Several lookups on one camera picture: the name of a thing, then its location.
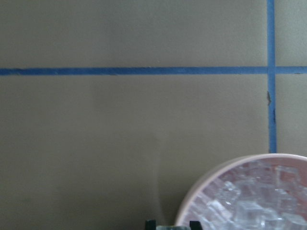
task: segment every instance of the bowl rim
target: bowl rim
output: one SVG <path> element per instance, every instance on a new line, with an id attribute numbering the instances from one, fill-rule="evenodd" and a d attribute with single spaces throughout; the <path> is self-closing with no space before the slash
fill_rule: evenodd
<path id="1" fill-rule="evenodd" d="M 209 170 L 205 175 L 200 177 L 196 183 L 189 189 L 188 193 L 185 195 L 183 201 L 181 202 L 179 211 L 177 213 L 175 225 L 182 225 L 185 214 L 191 204 L 191 202 L 195 199 L 198 193 L 200 193 L 209 183 L 213 180 L 221 176 L 223 173 L 227 172 L 228 170 L 235 168 L 241 164 L 262 160 L 262 159 L 269 159 L 269 158 L 289 158 L 289 159 L 296 159 L 302 160 L 307 162 L 307 157 L 289 154 L 289 153 L 265 153 L 265 154 L 256 154 L 256 155 L 248 155 L 243 157 L 234 158 L 232 160 L 226 161 L 218 166 L 214 167 L 213 169 Z"/>

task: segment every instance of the blue painter's tape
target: blue painter's tape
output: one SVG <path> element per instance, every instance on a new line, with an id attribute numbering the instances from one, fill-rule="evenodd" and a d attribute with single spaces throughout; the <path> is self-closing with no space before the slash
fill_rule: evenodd
<path id="1" fill-rule="evenodd" d="M 268 66 L 275 67 L 275 14 L 274 0 L 267 0 Z"/>
<path id="2" fill-rule="evenodd" d="M 267 0 L 267 39 L 268 39 L 268 93 L 269 104 L 269 146 L 270 153 L 277 152 L 276 98 L 275 98 L 275 14 L 274 0 Z"/>
<path id="3" fill-rule="evenodd" d="M 283 66 L 275 68 L 276 74 L 301 74 L 307 73 L 306 66 Z"/>
<path id="4" fill-rule="evenodd" d="M 140 67 L 0 69 L 0 75 L 266 74 L 267 67 Z"/>

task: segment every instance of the black object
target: black object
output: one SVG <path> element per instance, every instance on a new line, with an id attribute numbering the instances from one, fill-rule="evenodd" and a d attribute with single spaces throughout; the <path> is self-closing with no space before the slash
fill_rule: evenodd
<path id="1" fill-rule="evenodd" d="M 199 221 L 190 221 L 191 230 L 202 230 L 201 223 Z M 155 230 L 156 222 L 155 219 L 149 219 L 145 221 L 145 230 Z"/>
<path id="2" fill-rule="evenodd" d="M 190 221 L 191 230 L 202 230 L 201 223 L 199 221 Z"/>
<path id="3" fill-rule="evenodd" d="M 155 219 L 149 219 L 145 222 L 145 230 L 155 230 L 156 223 Z"/>

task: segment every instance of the bowl of ice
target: bowl of ice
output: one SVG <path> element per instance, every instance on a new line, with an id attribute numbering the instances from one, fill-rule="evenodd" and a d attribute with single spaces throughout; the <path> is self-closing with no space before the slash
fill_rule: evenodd
<path id="1" fill-rule="evenodd" d="M 204 230 L 307 230 L 307 158 L 261 154 L 226 162 L 186 195 L 176 225 Z"/>

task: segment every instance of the ice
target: ice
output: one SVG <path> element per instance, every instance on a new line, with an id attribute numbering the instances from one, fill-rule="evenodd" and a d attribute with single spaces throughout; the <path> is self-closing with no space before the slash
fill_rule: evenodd
<path id="1" fill-rule="evenodd" d="M 233 204 L 240 194 L 241 191 L 233 183 L 226 181 L 224 186 L 217 192 L 216 197 L 227 209 L 233 209 Z"/>
<path id="2" fill-rule="evenodd" d="M 253 201 L 238 201 L 235 222 L 245 228 L 260 228 L 263 208 Z"/>
<path id="3" fill-rule="evenodd" d="M 239 200 L 255 200 L 257 198 L 255 183 L 253 178 L 235 182 L 235 186 L 241 191 Z"/>
<path id="4" fill-rule="evenodd" d="M 277 196 L 275 186 L 272 184 L 256 184 L 257 194 L 259 195 L 257 202 L 263 207 L 275 207 L 277 204 Z"/>
<path id="5" fill-rule="evenodd" d="M 191 230 L 190 227 L 187 226 L 157 226 L 156 230 Z"/>
<path id="6" fill-rule="evenodd" d="M 296 168 L 248 162 L 206 186 L 186 218 L 204 230 L 307 230 L 307 187 L 300 180 Z"/>
<path id="7" fill-rule="evenodd" d="M 263 230 L 282 230 L 284 220 L 272 208 L 263 210 L 262 226 Z"/>
<path id="8" fill-rule="evenodd" d="M 219 201 L 213 200 L 209 203 L 209 207 L 214 209 L 225 220 L 229 220 L 232 217 L 232 213 L 228 211 Z"/>
<path id="9" fill-rule="evenodd" d="M 297 199 L 294 196 L 288 194 L 283 189 L 277 189 L 276 196 L 277 196 L 276 210 L 278 212 L 294 213 L 296 211 Z"/>
<path id="10" fill-rule="evenodd" d="M 248 164 L 245 172 L 246 176 L 253 177 L 261 183 L 273 182 L 273 171 L 270 164 L 263 161 L 252 161 Z"/>
<path id="11" fill-rule="evenodd" d="M 206 218 L 202 218 L 200 222 L 203 230 L 216 230 L 215 226 Z"/>
<path id="12" fill-rule="evenodd" d="M 208 207 L 203 214 L 203 217 L 205 217 L 216 229 L 220 229 L 227 222 L 227 220 L 220 215 L 219 211 L 216 211 L 212 206 Z"/>
<path id="13" fill-rule="evenodd" d="M 233 221 L 228 221 L 221 230 L 246 230 L 242 226 L 238 225 L 237 223 Z"/>
<path id="14" fill-rule="evenodd" d="M 207 208 L 207 204 L 211 199 L 204 193 L 198 194 L 194 199 L 189 212 L 195 215 L 202 215 L 204 210 Z"/>
<path id="15" fill-rule="evenodd" d="M 217 191 L 223 186 L 224 186 L 224 181 L 217 178 L 206 186 L 206 188 L 203 190 L 203 193 L 205 193 L 210 198 L 214 198 Z"/>
<path id="16" fill-rule="evenodd" d="M 211 201 L 211 199 L 204 193 L 197 194 L 195 200 L 193 201 L 194 204 L 196 205 L 207 205 Z"/>
<path id="17" fill-rule="evenodd" d="M 295 195 L 303 200 L 303 201 L 307 201 L 307 187 L 299 185 L 298 188 L 295 188 Z"/>
<path id="18" fill-rule="evenodd" d="M 297 168 L 278 165 L 276 171 L 276 187 L 286 191 L 294 190 L 300 183 Z"/>
<path id="19" fill-rule="evenodd" d="M 299 215 L 283 213 L 285 219 L 284 230 L 307 230 L 307 222 Z"/>

